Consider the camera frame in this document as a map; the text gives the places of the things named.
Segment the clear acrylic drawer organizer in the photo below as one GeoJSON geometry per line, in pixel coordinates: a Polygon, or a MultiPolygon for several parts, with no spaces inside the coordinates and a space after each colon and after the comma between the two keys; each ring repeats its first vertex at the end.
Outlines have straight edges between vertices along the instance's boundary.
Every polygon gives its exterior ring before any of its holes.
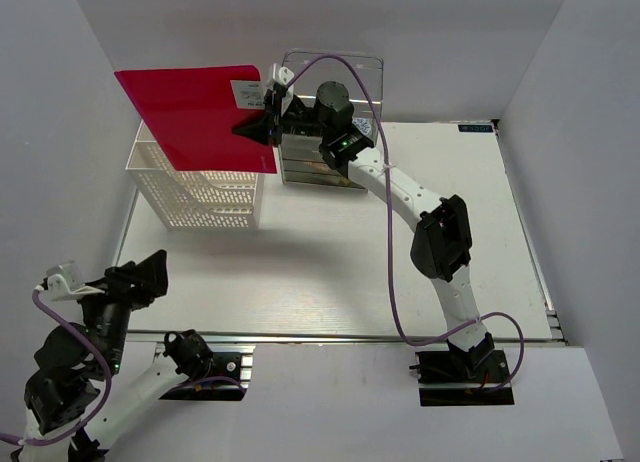
{"type": "Polygon", "coordinates": [[[319,114],[316,95],[324,83],[343,85],[353,106],[351,124],[354,126],[354,118],[371,119],[373,133],[369,139],[376,142],[378,127],[374,118],[382,115],[384,62],[378,56],[355,52],[339,52],[337,55],[343,62],[333,58],[316,61],[322,54],[321,50],[292,49],[283,58],[282,65],[300,76],[294,83],[294,94],[313,109],[323,132],[320,137],[283,136],[278,148],[282,182],[361,191],[362,186],[343,177],[323,159],[320,147],[324,137],[343,135],[345,130],[337,129],[326,116],[319,114]]]}

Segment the blue cleaning gel jar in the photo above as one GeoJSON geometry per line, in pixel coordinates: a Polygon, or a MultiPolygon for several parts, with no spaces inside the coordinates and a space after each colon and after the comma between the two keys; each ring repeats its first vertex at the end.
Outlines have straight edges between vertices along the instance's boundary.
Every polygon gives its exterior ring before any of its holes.
{"type": "Polygon", "coordinates": [[[354,126],[366,137],[371,138],[373,133],[373,123],[371,119],[354,118],[352,120],[354,126]]]}

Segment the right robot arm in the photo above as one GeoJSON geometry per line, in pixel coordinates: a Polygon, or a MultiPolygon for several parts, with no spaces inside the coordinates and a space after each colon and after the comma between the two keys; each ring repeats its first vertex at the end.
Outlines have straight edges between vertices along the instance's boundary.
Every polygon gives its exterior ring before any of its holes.
{"type": "Polygon", "coordinates": [[[410,259],[433,284],[445,317],[452,370],[463,380],[477,379],[494,342],[471,287],[472,237],[464,200],[435,194],[392,166],[354,124],[343,84],[321,84],[311,107],[298,96],[290,103],[284,98],[284,86],[276,84],[265,95],[263,114],[236,125],[233,134],[266,146],[279,145],[285,134],[320,138],[318,151],[330,169],[374,194],[407,224],[413,233],[410,259]]]}

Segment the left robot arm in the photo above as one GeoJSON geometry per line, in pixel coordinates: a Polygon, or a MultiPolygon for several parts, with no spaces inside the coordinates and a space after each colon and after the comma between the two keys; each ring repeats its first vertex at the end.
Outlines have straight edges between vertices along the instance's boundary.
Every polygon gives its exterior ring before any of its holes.
{"type": "Polygon", "coordinates": [[[109,267],[86,281],[78,265],[49,268],[32,292],[57,325],[34,354],[24,389],[23,435],[2,435],[13,461],[102,461],[114,443],[164,394],[212,373],[213,353],[195,331],[169,332],[162,354],[118,395],[133,312],[167,294],[167,253],[109,267]]]}

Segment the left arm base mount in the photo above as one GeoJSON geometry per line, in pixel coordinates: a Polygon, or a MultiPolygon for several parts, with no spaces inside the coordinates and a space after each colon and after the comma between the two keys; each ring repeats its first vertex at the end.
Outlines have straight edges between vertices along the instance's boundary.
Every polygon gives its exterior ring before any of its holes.
{"type": "Polygon", "coordinates": [[[173,388],[161,397],[167,401],[239,402],[248,389],[254,346],[211,344],[213,369],[209,381],[173,388]]]}

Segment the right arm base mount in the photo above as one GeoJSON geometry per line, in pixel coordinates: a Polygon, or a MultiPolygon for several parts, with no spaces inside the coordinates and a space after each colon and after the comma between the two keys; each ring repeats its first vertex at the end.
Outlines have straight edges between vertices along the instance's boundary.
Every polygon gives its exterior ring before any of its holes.
{"type": "Polygon", "coordinates": [[[494,351],[470,374],[448,351],[415,354],[409,366],[419,384],[422,407],[483,407],[515,404],[503,350],[494,351]]]}

